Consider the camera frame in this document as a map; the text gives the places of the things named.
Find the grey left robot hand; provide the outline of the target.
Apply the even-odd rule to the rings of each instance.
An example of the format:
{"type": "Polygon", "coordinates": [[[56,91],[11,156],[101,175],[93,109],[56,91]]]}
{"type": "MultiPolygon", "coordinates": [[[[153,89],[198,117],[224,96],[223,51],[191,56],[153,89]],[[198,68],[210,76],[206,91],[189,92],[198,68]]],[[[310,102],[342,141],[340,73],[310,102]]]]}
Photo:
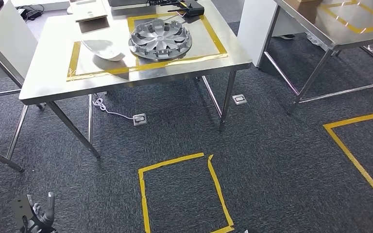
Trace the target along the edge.
{"type": "Polygon", "coordinates": [[[48,193],[48,209],[43,211],[41,205],[33,202],[29,194],[22,195],[12,201],[12,211],[17,227],[22,233],[56,233],[52,226],[55,219],[55,194],[48,193]]]}

